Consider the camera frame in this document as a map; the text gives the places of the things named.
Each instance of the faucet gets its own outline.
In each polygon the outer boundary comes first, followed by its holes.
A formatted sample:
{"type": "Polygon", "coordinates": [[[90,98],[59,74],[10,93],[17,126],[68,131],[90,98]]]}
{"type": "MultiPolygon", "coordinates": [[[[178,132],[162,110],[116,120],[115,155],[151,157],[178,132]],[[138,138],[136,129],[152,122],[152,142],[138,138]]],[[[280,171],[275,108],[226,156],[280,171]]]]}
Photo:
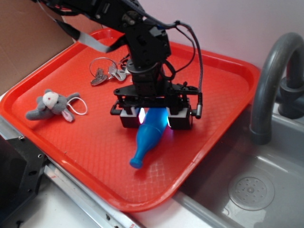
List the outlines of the faucet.
{"type": "Polygon", "coordinates": [[[279,113],[290,119],[304,115],[304,41],[297,33],[282,35],[263,65],[251,111],[251,141],[264,145],[271,140],[275,101],[279,113]]]}

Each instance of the plastic tray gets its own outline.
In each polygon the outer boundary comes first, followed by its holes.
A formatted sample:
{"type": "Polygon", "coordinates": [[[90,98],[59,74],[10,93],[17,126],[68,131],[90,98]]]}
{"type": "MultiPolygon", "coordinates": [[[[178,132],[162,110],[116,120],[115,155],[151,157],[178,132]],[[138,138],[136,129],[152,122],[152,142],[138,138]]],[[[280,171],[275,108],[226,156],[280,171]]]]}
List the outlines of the plastic tray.
{"type": "MultiPolygon", "coordinates": [[[[102,29],[92,34],[110,45],[120,33],[102,29]]],[[[171,43],[169,61],[176,69],[186,64],[192,48],[171,43]]],[[[51,159],[115,208],[126,211],[151,209],[171,197],[211,147],[252,99],[259,70],[243,61],[203,51],[203,112],[193,119],[192,130],[166,128],[160,143],[136,170],[129,160],[136,150],[137,129],[123,128],[118,116],[110,115],[116,101],[113,91],[131,84],[109,80],[92,87],[90,62],[108,57],[118,62],[126,47],[103,54],[76,43],[13,87],[0,103],[0,113],[51,159]],[[51,89],[62,95],[79,92],[88,106],[87,115],[75,115],[73,123],[62,116],[28,121],[25,113],[36,108],[36,98],[51,89]]],[[[99,61],[107,69],[111,63],[99,61]]],[[[174,83],[197,86],[198,58],[179,72],[174,83]]],[[[196,106],[196,96],[189,96],[196,106]]],[[[74,107],[81,111],[82,103],[74,107]]]]}

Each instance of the stuffed toy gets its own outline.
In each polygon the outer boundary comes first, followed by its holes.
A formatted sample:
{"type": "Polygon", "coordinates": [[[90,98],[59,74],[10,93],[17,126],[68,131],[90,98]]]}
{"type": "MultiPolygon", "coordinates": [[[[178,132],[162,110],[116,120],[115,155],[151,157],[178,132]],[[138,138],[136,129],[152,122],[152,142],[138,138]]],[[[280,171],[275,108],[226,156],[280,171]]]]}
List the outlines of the stuffed toy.
{"type": "Polygon", "coordinates": [[[43,96],[39,96],[37,98],[37,108],[27,112],[25,117],[28,120],[43,120],[51,118],[54,115],[62,115],[67,121],[72,122],[75,118],[74,115],[67,109],[67,106],[71,107],[70,102],[72,102],[75,98],[80,99],[79,93],[73,93],[67,97],[64,97],[58,93],[52,92],[50,89],[47,89],[43,96]]]}

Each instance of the gray sink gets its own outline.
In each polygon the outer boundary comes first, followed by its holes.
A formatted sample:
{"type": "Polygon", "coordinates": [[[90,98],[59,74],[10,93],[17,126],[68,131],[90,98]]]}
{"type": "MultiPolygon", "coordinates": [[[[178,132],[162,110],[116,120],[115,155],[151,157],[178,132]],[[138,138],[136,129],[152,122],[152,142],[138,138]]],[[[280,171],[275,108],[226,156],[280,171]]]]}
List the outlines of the gray sink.
{"type": "Polygon", "coordinates": [[[304,125],[273,114],[272,141],[257,146],[249,119],[245,110],[180,191],[223,226],[304,227],[304,125]]]}

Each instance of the blue plastic bottle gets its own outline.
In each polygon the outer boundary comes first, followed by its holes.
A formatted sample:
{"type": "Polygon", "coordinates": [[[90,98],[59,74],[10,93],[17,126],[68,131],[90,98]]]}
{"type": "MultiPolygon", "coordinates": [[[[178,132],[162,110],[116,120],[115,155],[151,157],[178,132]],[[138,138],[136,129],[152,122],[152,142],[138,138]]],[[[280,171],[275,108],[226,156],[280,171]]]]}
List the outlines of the blue plastic bottle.
{"type": "Polygon", "coordinates": [[[130,165],[140,169],[143,166],[145,154],[157,145],[167,126],[168,113],[166,108],[150,108],[139,126],[135,156],[130,160],[130,165]]]}

